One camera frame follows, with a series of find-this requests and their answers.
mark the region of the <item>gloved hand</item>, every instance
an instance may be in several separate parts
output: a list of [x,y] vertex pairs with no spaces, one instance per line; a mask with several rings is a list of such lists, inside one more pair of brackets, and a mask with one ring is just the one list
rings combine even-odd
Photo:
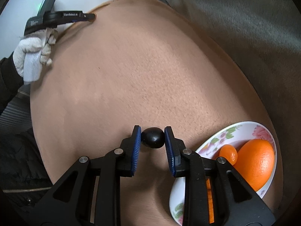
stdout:
[[23,77],[24,75],[23,74],[24,60],[25,60],[25,55],[27,53],[36,53],[42,50],[40,56],[40,63],[42,65],[47,65],[47,66],[52,64],[50,53],[51,53],[52,46],[56,42],[58,32],[57,30],[52,29],[49,38],[46,39],[45,46],[43,46],[42,40],[37,36],[37,33],[41,33],[41,32],[42,30],[34,32],[26,36],[25,38],[21,39],[13,53],[13,61],[16,70],[21,77]]

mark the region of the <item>black olive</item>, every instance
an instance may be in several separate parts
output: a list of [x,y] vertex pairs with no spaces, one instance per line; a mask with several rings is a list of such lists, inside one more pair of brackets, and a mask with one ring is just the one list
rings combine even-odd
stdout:
[[159,149],[164,145],[164,132],[159,127],[150,127],[141,133],[141,142],[152,149]]

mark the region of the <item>zipper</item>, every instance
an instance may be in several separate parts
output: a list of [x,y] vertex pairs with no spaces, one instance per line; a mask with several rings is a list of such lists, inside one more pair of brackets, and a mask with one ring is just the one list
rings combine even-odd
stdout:
[[3,193],[28,193],[28,192],[37,192],[37,191],[44,191],[49,190],[51,187],[44,187],[44,188],[36,188],[36,189],[4,189]]

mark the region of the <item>white glove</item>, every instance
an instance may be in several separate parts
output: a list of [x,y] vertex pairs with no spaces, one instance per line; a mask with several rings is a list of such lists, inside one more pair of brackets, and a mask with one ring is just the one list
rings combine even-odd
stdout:
[[[25,55],[27,54],[33,55],[34,53],[39,53],[38,57],[39,57],[40,64],[42,65],[52,64],[50,53],[51,53],[52,46],[56,42],[58,32],[55,29],[47,28],[47,30],[48,30],[47,33],[46,30],[40,30],[27,35],[26,37],[20,40],[18,46],[16,47],[13,53],[13,61],[16,70],[21,77],[24,76],[24,60],[25,60]],[[26,70],[29,71],[35,70],[34,62],[32,64],[32,69],[26,69]]]

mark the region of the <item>orange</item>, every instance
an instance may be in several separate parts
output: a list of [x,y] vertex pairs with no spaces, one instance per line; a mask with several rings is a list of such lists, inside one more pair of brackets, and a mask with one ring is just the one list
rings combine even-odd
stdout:
[[209,209],[209,223],[214,223],[214,210],[213,210],[213,198],[210,184],[210,178],[206,178],[207,197],[208,197],[208,209]]
[[234,165],[237,161],[237,151],[230,144],[226,144],[220,149],[219,156],[225,157],[231,165]]
[[238,151],[234,168],[258,191],[268,181],[274,166],[274,150],[267,140],[253,139]]

